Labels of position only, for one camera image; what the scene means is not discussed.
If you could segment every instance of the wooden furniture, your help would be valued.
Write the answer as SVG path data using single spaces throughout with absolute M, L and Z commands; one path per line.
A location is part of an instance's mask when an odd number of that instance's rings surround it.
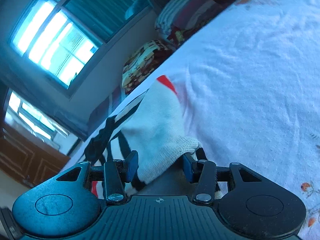
M 32 188 L 55 176 L 70 158 L 44 143 L 6 114 L 10 95 L 10 89 L 0 83 L 0 169 Z

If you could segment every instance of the orange flower print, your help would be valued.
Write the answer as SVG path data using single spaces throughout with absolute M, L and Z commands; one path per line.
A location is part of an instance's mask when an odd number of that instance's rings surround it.
M 303 192 L 307 192 L 308 188 L 310 188 L 310 187 L 311 187 L 311 185 L 309 183 L 307 183 L 307 182 L 304 182 L 304 183 L 301 184 L 301 189 L 302 189 Z
M 316 222 L 316 218 L 314 217 L 311 217 L 308 221 L 308 227 L 311 227 L 313 226 L 313 224 Z

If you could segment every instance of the pillow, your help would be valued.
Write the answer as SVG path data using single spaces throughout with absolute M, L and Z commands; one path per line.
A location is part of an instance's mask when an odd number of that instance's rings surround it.
M 175 32 L 194 29 L 222 10 L 223 7 L 213 0 L 171 0 L 158 16 L 155 29 L 162 39 L 178 47 Z
M 172 49 L 160 40 L 147 42 L 133 53 L 123 68 L 122 87 L 126 95 L 140 85 L 172 53 Z

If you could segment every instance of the red patch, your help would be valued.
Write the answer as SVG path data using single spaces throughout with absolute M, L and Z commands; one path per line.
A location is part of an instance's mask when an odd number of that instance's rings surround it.
M 162 76 L 158 77 L 157 80 L 158 80 L 161 84 L 163 84 L 163 85 L 165 85 L 166 87 L 168 87 L 169 89 L 171 89 L 173 93 L 177 94 L 174 86 L 172 85 L 172 83 L 170 82 L 170 80 L 169 80 L 165 75 L 162 75 Z
M 97 181 L 93 181 L 92 182 L 92 190 L 91 190 L 91 192 L 93 193 L 93 194 L 95 194 L 96 195 L 96 197 L 98 197 L 98 193 L 97 193 Z

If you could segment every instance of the white bed sheet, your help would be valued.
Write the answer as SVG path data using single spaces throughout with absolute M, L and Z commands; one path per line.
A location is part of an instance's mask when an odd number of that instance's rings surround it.
M 320 236 L 320 0 L 238 0 L 114 111 L 165 74 L 185 131 L 218 166 L 240 162 L 300 197 Z M 89 140 L 65 168 L 75 164 Z

